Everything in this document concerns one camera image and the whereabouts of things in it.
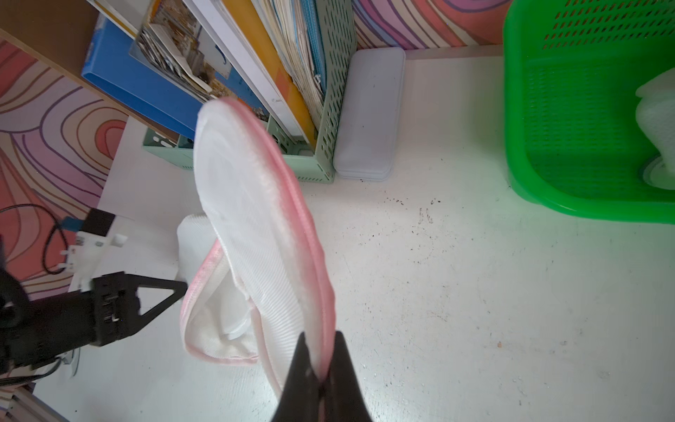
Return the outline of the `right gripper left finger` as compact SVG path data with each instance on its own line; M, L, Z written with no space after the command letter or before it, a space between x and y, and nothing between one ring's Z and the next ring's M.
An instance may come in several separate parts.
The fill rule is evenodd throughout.
M296 343L286 383L272 422L318 422L319 381L309 358L303 332Z

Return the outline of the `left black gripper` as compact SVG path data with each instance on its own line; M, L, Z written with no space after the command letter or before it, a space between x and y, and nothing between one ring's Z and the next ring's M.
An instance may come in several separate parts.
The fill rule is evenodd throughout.
M140 288L170 291L148 311ZM68 351L106 346L134 336L182 299L188 284L118 272L92 281L91 292L70 292L32 301L5 269L1 271L1 372L37 367Z

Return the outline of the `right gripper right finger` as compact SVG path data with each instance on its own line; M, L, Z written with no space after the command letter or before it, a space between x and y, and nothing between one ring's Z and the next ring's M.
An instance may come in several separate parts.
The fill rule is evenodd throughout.
M342 332L336 332L332 362L323 383L323 414L324 421L373 421Z

